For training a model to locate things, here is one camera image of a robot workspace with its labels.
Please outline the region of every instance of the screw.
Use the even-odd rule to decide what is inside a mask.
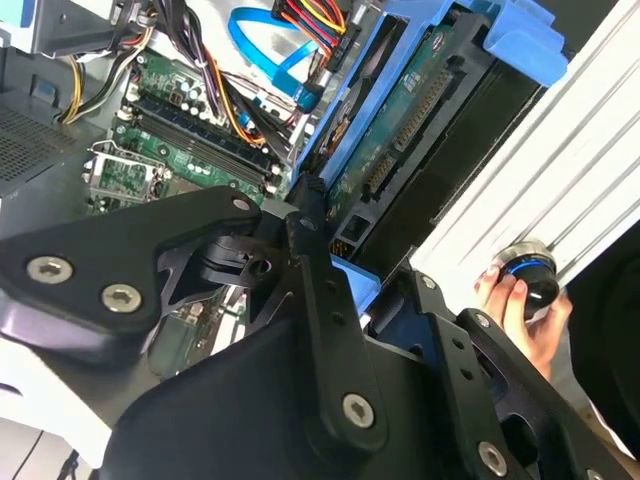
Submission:
[[[604,477],[602,475],[592,469],[587,470],[587,478],[589,480],[604,480]]]
[[[423,275],[422,277],[422,283],[424,283],[424,286],[427,287],[430,290],[435,290],[436,288],[436,282],[434,282],[433,280],[431,280],[429,277],[427,277],[426,275]]]
[[[233,200],[233,205],[236,208],[239,208],[240,210],[244,210],[245,212],[248,211],[251,208],[247,202],[245,202],[244,200],[242,200],[240,198],[234,199]]]
[[[480,442],[478,453],[482,463],[498,477],[504,477],[507,474],[507,461],[493,443]]]
[[[375,415],[367,400],[357,393],[348,393],[342,399],[342,411],[347,419],[359,428],[369,428],[373,425]]]
[[[27,275],[36,282],[57,285],[71,278],[73,267],[62,258],[38,257],[27,264]]]
[[[300,223],[302,224],[303,227],[306,227],[309,230],[313,230],[314,232],[316,231],[316,225],[311,221],[310,218],[302,217],[300,219]]]
[[[115,313],[132,313],[142,305],[142,295],[131,285],[116,283],[102,291],[102,303]]]
[[[484,328],[489,328],[491,326],[491,322],[483,314],[476,313],[476,318],[478,319],[478,323],[480,324],[480,326]]]

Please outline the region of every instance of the motherboard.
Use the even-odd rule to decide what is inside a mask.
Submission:
[[[150,50],[137,59],[110,138],[92,152],[90,215],[215,186],[261,204],[284,198],[289,188],[288,168],[267,148],[248,145],[214,118],[197,74]],[[159,378],[209,356],[224,321],[243,329],[244,308],[230,307],[228,293],[221,288],[162,320],[149,352]]]

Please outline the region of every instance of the hole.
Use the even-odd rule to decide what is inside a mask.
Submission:
[[[271,271],[271,262],[268,260],[256,260],[249,265],[249,273],[254,277],[259,277]]]
[[[44,265],[40,265],[38,270],[45,277],[57,277],[62,273],[62,266],[57,263],[49,262]]]
[[[133,300],[131,295],[129,295],[129,293],[125,292],[124,290],[116,290],[111,295],[111,298],[113,298],[116,302],[122,302],[126,304],[131,303],[131,300]]]
[[[460,340],[458,340],[457,338],[452,338],[451,341],[453,342],[453,344],[458,347],[460,350],[464,350],[464,343],[462,343]]]
[[[500,424],[509,451],[524,468],[538,460],[536,436],[520,415],[510,415]]]
[[[471,373],[469,370],[461,368],[460,372],[462,373],[462,376],[467,380],[473,380],[473,373]]]
[[[336,282],[332,281],[332,280],[327,280],[325,282],[325,284],[327,285],[327,289],[331,292],[331,293],[336,293],[338,291],[338,285],[336,285]]]
[[[409,350],[409,353],[413,353],[414,355],[420,357],[420,358],[424,358],[424,350],[422,350],[422,345],[416,343],[413,347],[411,347]]]
[[[344,325],[345,324],[345,319],[342,316],[342,314],[338,313],[338,312],[333,312],[331,314],[331,320],[333,320],[335,323],[337,323],[338,325]]]
[[[351,242],[359,242],[365,232],[371,226],[371,222],[369,220],[365,220],[359,215],[353,215],[349,220],[349,223],[342,230],[340,236],[346,238]]]

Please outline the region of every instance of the white panel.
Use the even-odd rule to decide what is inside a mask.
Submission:
[[[618,2],[411,259],[454,311],[473,304],[471,285],[514,241],[550,245],[564,284],[633,224],[640,53],[629,46],[640,42],[638,5]]]

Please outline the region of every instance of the black metal bracket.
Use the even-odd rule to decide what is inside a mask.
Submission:
[[[287,215],[288,258],[281,282],[255,318],[260,326],[291,321],[299,337],[296,366],[300,408],[314,449],[343,472],[384,448],[389,426],[365,348],[346,275],[331,265],[323,225],[302,212]],[[358,426],[348,395],[365,400],[375,420]]]
[[[3,240],[0,332],[94,364],[135,361],[179,302],[193,253],[250,234],[260,218],[247,196],[221,187]]]
[[[455,317],[429,277],[406,269],[396,275],[388,288],[395,295],[383,293],[372,306],[372,312],[387,315],[382,315],[384,322],[372,323],[369,334],[421,355],[440,371],[441,408],[449,412],[441,427],[441,457],[459,453],[453,463],[464,465],[474,478],[485,478],[489,470],[479,463],[479,452],[481,442],[489,442],[502,452],[504,478],[530,478],[522,465],[537,468],[543,479],[583,479],[588,471],[628,478],[486,314],[467,309]],[[514,424],[522,429],[515,431]]]

